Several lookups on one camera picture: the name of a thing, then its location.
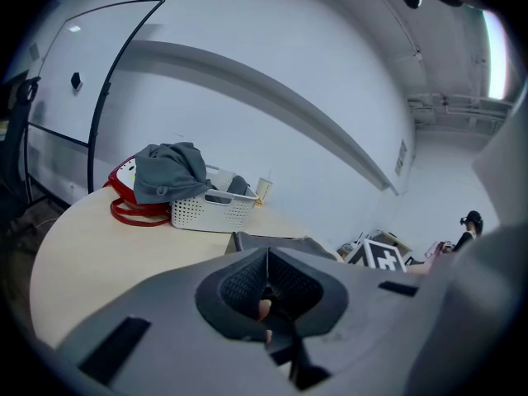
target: red strap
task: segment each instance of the red strap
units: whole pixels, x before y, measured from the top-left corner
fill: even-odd
[[[171,215],[167,211],[131,210],[131,209],[119,207],[119,204],[123,204],[124,202],[125,200],[123,200],[123,198],[118,198],[117,200],[113,200],[110,204],[110,212],[121,223],[128,224],[129,226],[141,226],[141,227],[146,227],[146,228],[152,228],[154,226],[159,226],[161,224],[168,223],[168,221],[171,218]],[[124,217],[124,215],[142,215],[143,217],[162,216],[162,217],[165,217],[166,219],[149,222],[149,221],[127,219],[126,217]]]

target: round table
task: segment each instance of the round table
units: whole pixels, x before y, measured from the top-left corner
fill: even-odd
[[[117,194],[100,189],[72,205],[55,222],[31,273],[31,320],[36,336],[56,348],[87,316],[150,276],[224,255],[230,233],[128,226],[110,214]],[[255,207],[244,232],[317,240],[271,207]]]

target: light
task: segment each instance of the light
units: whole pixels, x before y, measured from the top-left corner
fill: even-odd
[[[506,34],[497,16],[486,11],[483,14],[488,30],[491,58],[488,97],[502,100],[506,92],[507,80]]]

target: whiteboard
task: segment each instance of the whiteboard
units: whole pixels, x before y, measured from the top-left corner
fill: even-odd
[[[106,76],[139,23],[159,0],[127,2],[76,16],[64,23],[40,70],[30,124],[88,144],[92,117]],[[78,72],[78,91],[71,78]]]

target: black frame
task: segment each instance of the black frame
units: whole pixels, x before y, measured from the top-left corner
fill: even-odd
[[[132,31],[129,38],[125,41],[125,43],[121,47],[121,50],[115,57],[114,63],[111,65],[110,70],[108,71],[108,74],[106,75],[105,82],[102,84],[101,92],[99,93],[99,97],[97,98],[96,108],[93,112],[92,125],[90,127],[90,134],[88,137],[88,142],[85,143],[83,141],[79,141],[78,139],[71,138],[69,136],[60,134],[58,132],[54,132],[53,130],[48,130],[40,125],[35,125],[34,123],[31,123],[29,121],[27,122],[27,125],[34,126],[40,130],[43,130],[44,132],[58,136],[61,139],[66,139],[69,142],[72,142],[74,144],[81,145],[85,148],[88,148],[88,160],[87,160],[88,194],[91,194],[93,192],[93,159],[95,158],[95,152],[96,152],[97,129],[99,128],[99,120],[101,119],[102,108],[105,105],[106,96],[108,95],[109,90],[110,90],[110,86],[111,86],[110,78],[112,74],[114,73],[114,70],[116,69],[117,64],[119,63],[121,56],[125,52],[126,47],[128,47],[129,43],[132,41],[134,36],[138,33],[139,28],[141,28],[144,25],[144,23],[152,16],[152,14],[156,12],[162,4],[165,3],[165,0],[129,0],[126,2],[107,4],[105,6],[97,7],[95,9],[91,9],[86,12],[79,13],[78,15],[72,16],[66,21],[64,21],[64,24],[65,24],[66,22],[71,21],[72,19],[75,19],[76,17],[86,15],[87,13],[94,12],[96,10],[101,10],[101,9],[112,7],[112,6],[119,6],[121,4],[131,4],[131,3],[137,3],[137,2],[158,2],[158,4],[154,6],[152,10],[148,12],[147,15],[141,20],[141,22],[135,27],[135,29]],[[61,30],[62,30],[62,26],[57,32],[57,35],[54,37],[54,40],[51,43],[51,46],[49,48],[53,46]],[[28,129],[29,129],[28,126],[26,126],[26,133],[24,136],[24,173],[26,175],[26,187],[27,187],[29,201],[31,202],[33,199],[31,195],[31,184],[30,184],[30,180],[31,180],[31,182],[35,183],[44,193],[46,193],[47,195],[50,195],[53,200],[58,201],[59,205],[69,207],[69,204],[66,201],[58,198],[56,195],[48,191],[44,186],[42,186],[38,181],[36,181],[34,177],[30,175],[28,171],[28,165],[27,165],[27,143],[28,143],[28,131],[29,131]]]

